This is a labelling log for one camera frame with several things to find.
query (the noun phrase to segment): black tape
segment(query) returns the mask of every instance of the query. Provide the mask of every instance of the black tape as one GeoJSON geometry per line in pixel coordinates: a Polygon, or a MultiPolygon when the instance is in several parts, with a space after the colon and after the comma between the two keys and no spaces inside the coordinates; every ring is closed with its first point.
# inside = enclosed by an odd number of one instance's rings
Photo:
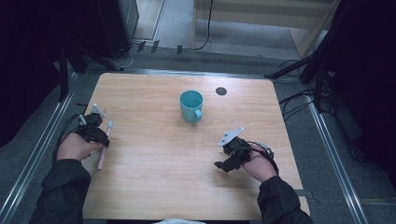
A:
{"type": "Polygon", "coordinates": [[[137,52],[142,51],[143,48],[145,47],[145,45],[146,45],[146,41],[141,42],[141,43],[139,44],[139,48],[137,49],[137,52]]]}
{"type": "Polygon", "coordinates": [[[181,45],[177,45],[177,54],[181,54],[183,47],[181,45]]]}
{"type": "Polygon", "coordinates": [[[152,46],[151,53],[157,52],[158,44],[160,44],[159,40],[154,41],[154,45],[152,46]]]}

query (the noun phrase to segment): black stand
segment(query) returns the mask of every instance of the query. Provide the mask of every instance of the black stand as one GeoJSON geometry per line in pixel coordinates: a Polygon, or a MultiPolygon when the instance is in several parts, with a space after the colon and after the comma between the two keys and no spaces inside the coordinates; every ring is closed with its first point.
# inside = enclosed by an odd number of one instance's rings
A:
{"type": "Polygon", "coordinates": [[[110,63],[98,55],[90,52],[79,44],[73,42],[66,42],[61,45],[60,49],[60,60],[59,67],[61,73],[61,95],[59,97],[59,102],[61,102],[66,94],[69,92],[68,86],[68,73],[67,73],[67,59],[72,65],[73,69],[78,73],[85,73],[87,70],[87,64],[85,64],[84,60],[81,57],[81,54],[87,55],[88,57],[94,59],[105,68],[112,71],[122,71],[123,69],[114,63],[110,63]]]}
{"type": "Polygon", "coordinates": [[[264,76],[267,78],[278,78],[286,75],[287,73],[298,69],[301,66],[306,65],[304,71],[300,75],[300,81],[304,84],[309,83],[314,75],[317,75],[318,81],[316,83],[316,92],[314,98],[314,105],[317,108],[318,112],[321,112],[320,108],[320,96],[321,89],[323,85],[323,78],[325,77],[326,71],[328,71],[326,67],[326,61],[330,55],[331,48],[333,48],[338,41],[340,41],[342,34],[340,31],[342,30],[345,21],[347,20],[348,15],[350,14],[352,8],[357,4],[358,1],[353,1],[353,3],[341,4],[337,8],[337,12],[330,28],[329,32],[325,35],[322,42],[318,46],[318,48],[306,58],[301,59],[299,62],[289,65],[288,67],[273,73],[272,75],[264,76]]]}

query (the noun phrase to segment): person's left hand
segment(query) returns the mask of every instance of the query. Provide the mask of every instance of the person's left hand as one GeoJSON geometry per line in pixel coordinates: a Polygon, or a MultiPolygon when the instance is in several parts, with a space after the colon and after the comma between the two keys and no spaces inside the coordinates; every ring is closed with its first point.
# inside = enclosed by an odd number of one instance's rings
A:
{"type": "Polygon", "coordinates": [[[102,146],[101,143],[87,143],[77,133],[70,133],[59,146],[56,160],[73,159],[82,161],[87,159],[92,151],[102,146]]]}

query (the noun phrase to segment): mug handle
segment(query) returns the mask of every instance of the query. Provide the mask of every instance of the mug handle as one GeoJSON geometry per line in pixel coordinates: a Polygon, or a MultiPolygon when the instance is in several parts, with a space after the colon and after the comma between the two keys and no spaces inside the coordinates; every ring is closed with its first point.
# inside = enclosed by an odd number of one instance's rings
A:
{"type": "Polygon", "coordinates": [[[196,115],[196,121],[197,121],[197,122],[200,121],[200,120],[202,119],[201,110],[196,109],[196,110],[195,110],[195,115],[196,115]]]}

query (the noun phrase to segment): gray carpet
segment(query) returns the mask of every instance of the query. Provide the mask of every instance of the gray carpet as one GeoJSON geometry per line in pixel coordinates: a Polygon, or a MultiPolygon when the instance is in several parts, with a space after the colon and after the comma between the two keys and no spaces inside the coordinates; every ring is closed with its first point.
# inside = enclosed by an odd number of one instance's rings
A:
{"type": "MultiPolygon", "coordinates": [[[[151,54],[150,49],[146,48],[141,52],[135,52],[134,50],[132,54],[134,63],[126,68],[123,71],[124,73],[149,73],[152,71],[141,69],[155,69],[183,71],[183,73],[188,71],[202,72],[201,75],[206,75],[209,72],[211,76],[228,75],[263,78],[262,75],[272,74],[279,70],[283,63],[282,60],[262,57],[243,57],[187,50],[177,55],[175,50],[158,49],[156,53],[151,54]]],[[[129,56],[125,55],[117,60],[117,63],[127,64],[129,60],[129,56]]],[[[87,104],[89,102],[99,76],[108,72],[102,65],[92,62],[92,60],[87,59],[87,63],[89,66],[87,73],[78,75],[79,79],[75,87],[75,93],[65,111],[63,121],[71,115],[83,111],[84,108],[77,104],[87,104]]],[[[289,76],[283,76],[275,81],[276,94],[279,100],[304,89],[304,86],[295,77],[297,75],[298,72],[294,71],[289,76]]],[[[26,163],[57,105],[59,91],[59,88],[56,88],[29,118],[14,140],[0,149],[1,203],[5,201],[10,188],[17,179],[21,168],[26,163]]],[[[304,103],[306,103],[305,98],[293,100],[288,105],[288,110],[304,103]]],[[[353,161],[336,119],[331,115],[325,115],[325,119],[332,136],[336,140],[345,167],[351,174],[357,192],[363,200],[363,206],[369,221],[371,223],[389,223],[390,220],[396,220],[396,213],[394,213],[396,207],[394,203],[389,202],[389,199],[395,197],[395,191],[387,182],[386,174],[370,162],[353,161]]],[[[312,192],[313,195],[312,198],[308,198],[308,204],[314,223],[354,223],[308,107],[287,119],[285,124],[304,189],[312,192]]],[[[11,223],[26,223],[32,214],[40,192],[41,180],[50,169],[51,151],[61,126],[63,126],[62,123],[55,132],[11,223]]],[[[103,220],[86,220],[86,223],[106,222],[103,220]]]]}

